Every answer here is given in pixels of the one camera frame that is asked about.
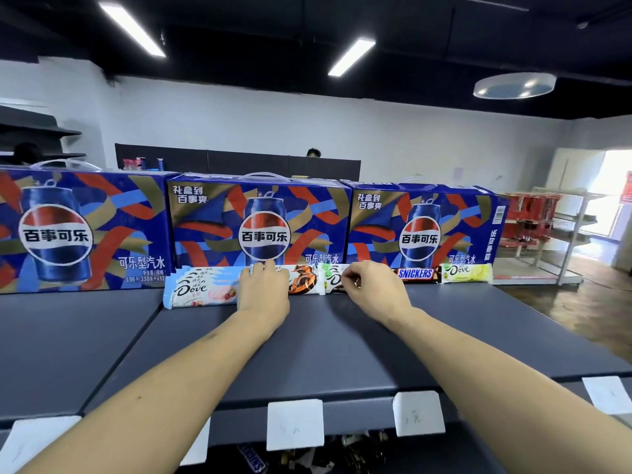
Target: blue cardboard box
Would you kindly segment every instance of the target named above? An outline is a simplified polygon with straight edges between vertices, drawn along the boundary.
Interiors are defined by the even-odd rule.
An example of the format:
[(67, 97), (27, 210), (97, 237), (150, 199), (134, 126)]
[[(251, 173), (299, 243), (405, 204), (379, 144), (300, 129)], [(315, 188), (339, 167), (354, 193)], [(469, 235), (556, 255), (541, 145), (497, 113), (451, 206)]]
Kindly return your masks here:
[(346, 262), (494, 262), (508, 199), (479, 186), (345, 183), (353, 188)]
[(0, 293), (162, 287), (174, 175), (0, 166)]
[(351, 190), (338, 181), (187, 173), (168, 190), (178, 267), (343, 261)]

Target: forearm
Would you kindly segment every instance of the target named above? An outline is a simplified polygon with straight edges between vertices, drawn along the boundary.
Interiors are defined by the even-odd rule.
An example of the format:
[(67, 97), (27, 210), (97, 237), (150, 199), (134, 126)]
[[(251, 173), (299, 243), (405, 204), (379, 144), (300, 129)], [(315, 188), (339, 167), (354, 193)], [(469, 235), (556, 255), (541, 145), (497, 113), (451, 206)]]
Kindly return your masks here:
[(556, 382), (421, 310), (390, 327), (510, 472), (629, 472), (632, 431)]
[(256, 313), (235, 313), (99, 406), (20, 474), (172, 473), (269, 335)]

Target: ceiling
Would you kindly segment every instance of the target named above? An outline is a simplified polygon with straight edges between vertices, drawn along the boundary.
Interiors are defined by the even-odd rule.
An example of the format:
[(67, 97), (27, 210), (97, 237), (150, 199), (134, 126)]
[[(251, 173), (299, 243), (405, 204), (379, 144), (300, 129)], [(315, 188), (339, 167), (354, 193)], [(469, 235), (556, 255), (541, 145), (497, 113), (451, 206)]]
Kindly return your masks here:
[[(147, 55), (96, 0), (0, 0), (0, 20), (37, 54), (88, 57), (107, 76), (562, 119), (632, 113), (632, 0), (486, 0), (528, 11), (468, 0), (115, 1), (162, 37), (166, 60)], [(358, 36), (375, 48), (329, 77)], [(486, 76), (537, 70), (559, 76), (553, 93), (472, 95)]]

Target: black hair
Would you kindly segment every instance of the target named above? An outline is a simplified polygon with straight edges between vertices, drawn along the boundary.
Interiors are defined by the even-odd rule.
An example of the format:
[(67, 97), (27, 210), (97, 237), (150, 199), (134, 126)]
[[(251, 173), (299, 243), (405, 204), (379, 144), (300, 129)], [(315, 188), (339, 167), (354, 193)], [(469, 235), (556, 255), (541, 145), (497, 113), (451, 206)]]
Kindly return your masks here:
[(0, 161), (5, 164), (20, 166), (34, 164), (43, 160), (42, 150), (35, 143), (20, 143), (13, 148), (13, 155), (2, 157)]

